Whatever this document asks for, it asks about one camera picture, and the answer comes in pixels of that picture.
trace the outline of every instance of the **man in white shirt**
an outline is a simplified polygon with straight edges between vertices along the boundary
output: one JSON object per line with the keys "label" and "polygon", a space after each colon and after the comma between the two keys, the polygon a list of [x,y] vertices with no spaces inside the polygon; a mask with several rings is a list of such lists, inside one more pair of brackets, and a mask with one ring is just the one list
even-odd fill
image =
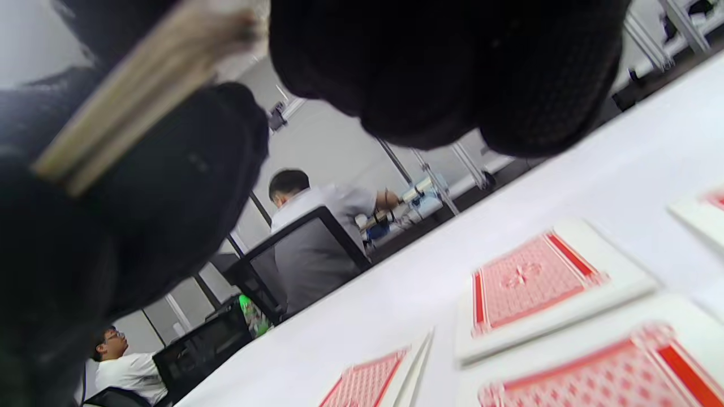
{"label": "man in white shirt", "polygon": [[93,360],[98,362],[96,388],[118,387],[136,392],[153,406],[168,390],[161,381],[159,371],[153,362],[152,353],[132,353],[124,356],[128,349],[125,335],[115,327],[108,328],[98,339]]}
{"label": "man in white shirt", "polygon": [[[271,218],[271,233],[326,206],[362,252],[362,236],[355,218],[361,214],[369,217],[375,210],[392,210],[400,200],[388,190],[373,193],[340,185],[310,187],[309,177],[299,169],[279,171],[269,183],[269,198],[279,208]],[[274,248],[274,257],[287,294],[289,315],[359,275],[346,252],[319,225],[305,226],[280,241]]]}

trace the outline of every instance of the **wall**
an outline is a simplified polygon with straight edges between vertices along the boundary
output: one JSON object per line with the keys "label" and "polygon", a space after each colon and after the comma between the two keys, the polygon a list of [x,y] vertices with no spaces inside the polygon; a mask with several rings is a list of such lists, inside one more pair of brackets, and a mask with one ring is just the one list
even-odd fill
{"label": "wall", "polygon": [[0,0],[0,88],[87,64],[50,0]]}

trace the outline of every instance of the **white tabletop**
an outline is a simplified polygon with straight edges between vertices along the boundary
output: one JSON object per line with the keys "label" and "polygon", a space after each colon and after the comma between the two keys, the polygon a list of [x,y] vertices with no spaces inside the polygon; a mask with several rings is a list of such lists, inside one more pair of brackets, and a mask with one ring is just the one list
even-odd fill
{"label": "white tabletop", "polygon": [[716,299],[717,282],[724,297],[724,259],[665,208],[723,183],[723,154],[719,56],[246,346],[177,405],[316,407],[345,367],[436,326],[416,407],[452,406],[469,274],[566,217],[589,220],[669,290]]}

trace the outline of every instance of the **playing card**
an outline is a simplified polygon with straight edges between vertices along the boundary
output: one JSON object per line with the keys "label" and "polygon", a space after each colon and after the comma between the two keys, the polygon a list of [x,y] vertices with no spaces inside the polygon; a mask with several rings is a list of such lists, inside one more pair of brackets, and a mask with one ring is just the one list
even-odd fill
{"label": "playing card", "polygon": [[410,406],[431,341],[430,332],[409,346],[350,367],[320,407]]}
{"label": "playing card", "polygon": [[644,299],[463,373],[459,407],[724,406],[724,327],[675,295]]}
{"label": "playing card", "polygon": [[724,188],[675,203],[669,210],[724,250]]}
{"label": "playing card", "polygon": [[585,222],[563,222],[474,273],[455,353],[467,364],[653,292],[657,283]]}

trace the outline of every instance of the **glasses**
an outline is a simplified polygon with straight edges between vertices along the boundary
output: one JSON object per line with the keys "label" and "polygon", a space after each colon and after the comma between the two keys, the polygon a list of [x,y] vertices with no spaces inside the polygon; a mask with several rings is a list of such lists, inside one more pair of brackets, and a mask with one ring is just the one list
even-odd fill
{"label": "glasses", "polygon": [[123,332],[113,331],[113,333],[111,333],[104,342],[107,343],[111,339],[116,339],[116,338],[123,339],[125,337],[126,337],[126,335]]}

